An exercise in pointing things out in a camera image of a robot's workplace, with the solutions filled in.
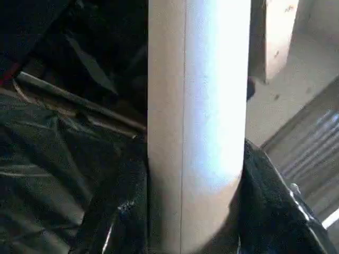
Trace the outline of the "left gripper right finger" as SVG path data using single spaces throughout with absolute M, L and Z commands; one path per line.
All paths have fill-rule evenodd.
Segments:
M 246 140 L 239 202 L 240 253 L 332 253 L 328 233 L 264 151 Z

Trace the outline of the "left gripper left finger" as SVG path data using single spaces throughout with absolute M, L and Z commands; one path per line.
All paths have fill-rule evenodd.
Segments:
M 120 159 L 84 214 L 76 253 L 144 253 L 147 242 L 147 172 L 141 158 Z

